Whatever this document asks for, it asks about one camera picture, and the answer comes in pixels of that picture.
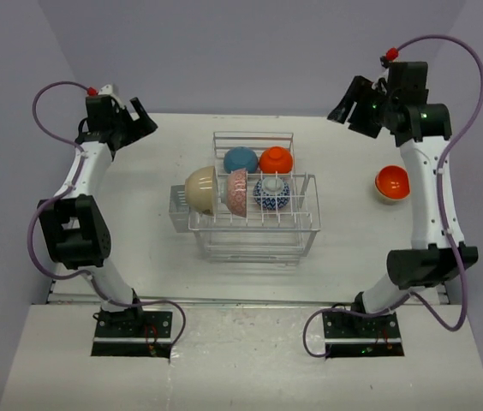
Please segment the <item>pink floral ceramic bowl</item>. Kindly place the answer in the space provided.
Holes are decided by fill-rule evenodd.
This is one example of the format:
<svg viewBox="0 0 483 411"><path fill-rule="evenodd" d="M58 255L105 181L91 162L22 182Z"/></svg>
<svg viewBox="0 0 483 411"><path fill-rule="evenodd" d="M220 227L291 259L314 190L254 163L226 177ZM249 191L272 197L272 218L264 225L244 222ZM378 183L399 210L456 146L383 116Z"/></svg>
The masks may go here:
<svg viewBox="0 0 483 411"><path fill-rule="evenodd" d="M247 216L247 171L245 168L232 171L225 183L225 204L231 214Z"/></svg>

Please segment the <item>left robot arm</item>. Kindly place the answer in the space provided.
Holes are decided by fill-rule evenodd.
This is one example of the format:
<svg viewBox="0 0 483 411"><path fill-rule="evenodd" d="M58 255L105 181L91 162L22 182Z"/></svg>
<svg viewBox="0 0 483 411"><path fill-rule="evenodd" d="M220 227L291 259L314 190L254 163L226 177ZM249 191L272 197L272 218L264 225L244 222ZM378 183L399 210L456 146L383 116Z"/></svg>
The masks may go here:
<svg viewBox="0 0 483 411"><path fill-rule="evenodd" d="M144 330L146 316L137 294L110 260L111 234L96 200L116 154L158 128L137 98L130 103L136 118L112 86L89 90L86 118L74 141L75 160L62 188L39 202L38 220L51 260L72 277L83 277L100 299L102 312L116 317L116 328L134 337Z"/></svg>

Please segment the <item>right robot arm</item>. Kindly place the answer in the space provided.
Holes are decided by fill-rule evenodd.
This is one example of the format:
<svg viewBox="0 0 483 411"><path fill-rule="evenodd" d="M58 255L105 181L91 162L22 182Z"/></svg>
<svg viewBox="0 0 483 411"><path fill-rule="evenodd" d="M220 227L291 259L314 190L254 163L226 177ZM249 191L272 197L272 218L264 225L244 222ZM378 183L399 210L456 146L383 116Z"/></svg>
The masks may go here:
<svg viewBox="0 0 483 411"><path fill-rule="evenodd" d="M478 259L456 215L450 113L445 104L428 103L427 71L425 62L401 62L390 63L377 81L357 75L327 117L371 138L387 129L408 173L411 246L389 251L385 275L357 295L359 309L349 315L349 325L361 337L377 330L379 315L399 307L411 293L450 281Z"/></svg>

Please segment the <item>large orange ceramic bowl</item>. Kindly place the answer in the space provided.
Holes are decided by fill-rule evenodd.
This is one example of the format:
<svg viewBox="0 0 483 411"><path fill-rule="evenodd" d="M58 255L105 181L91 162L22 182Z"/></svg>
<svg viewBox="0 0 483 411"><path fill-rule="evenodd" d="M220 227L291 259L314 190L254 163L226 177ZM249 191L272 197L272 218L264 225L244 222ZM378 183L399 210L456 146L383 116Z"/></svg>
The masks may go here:
<svg viewBox="0 0 483 411"><path fill-rule="evenodd" d="M386 184L403 184L409 185L409 178L407 171L398 165L387 165L383 169L381 169L374 179L374 186L375 182L378 182L381 185Z"/></svg>

